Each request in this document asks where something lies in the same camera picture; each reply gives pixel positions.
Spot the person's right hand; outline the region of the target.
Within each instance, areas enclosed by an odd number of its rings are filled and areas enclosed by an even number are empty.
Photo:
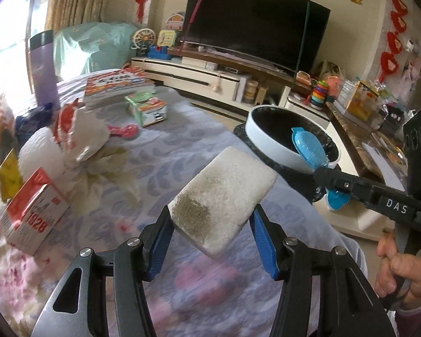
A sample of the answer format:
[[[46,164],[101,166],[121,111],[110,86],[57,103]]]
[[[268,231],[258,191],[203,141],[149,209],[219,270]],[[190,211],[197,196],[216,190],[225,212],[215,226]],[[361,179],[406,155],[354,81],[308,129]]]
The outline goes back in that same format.
[[[411,281],[400,308],[413,310],[421,307],[421,256],[399,253],[395,244],[395,234],[384,233],[376,253],[381,257],[380,268],[373,286],[379,297],[386,297],[397,290],[395,276],[401,276]]]

